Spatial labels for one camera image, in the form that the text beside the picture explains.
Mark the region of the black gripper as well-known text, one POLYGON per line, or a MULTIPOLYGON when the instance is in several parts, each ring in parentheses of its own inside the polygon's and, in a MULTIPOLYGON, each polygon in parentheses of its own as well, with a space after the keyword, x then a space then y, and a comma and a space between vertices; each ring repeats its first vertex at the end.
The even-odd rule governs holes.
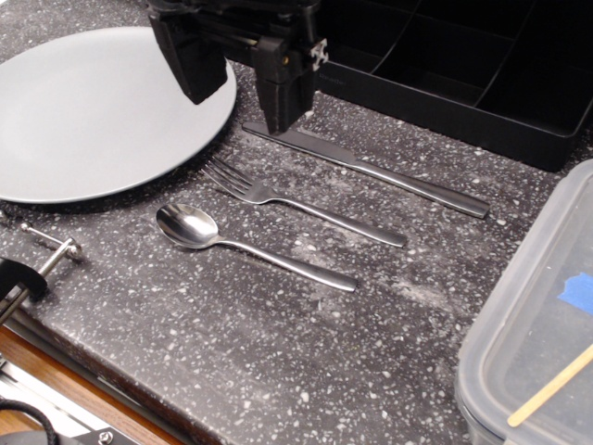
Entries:
POLYGON ((268 132, 285 133, 313 107, 328 60, 319 1, 148 1, 160 51, 183 93, 199 105, 228 80, 223 50, 252 50, 268 132))

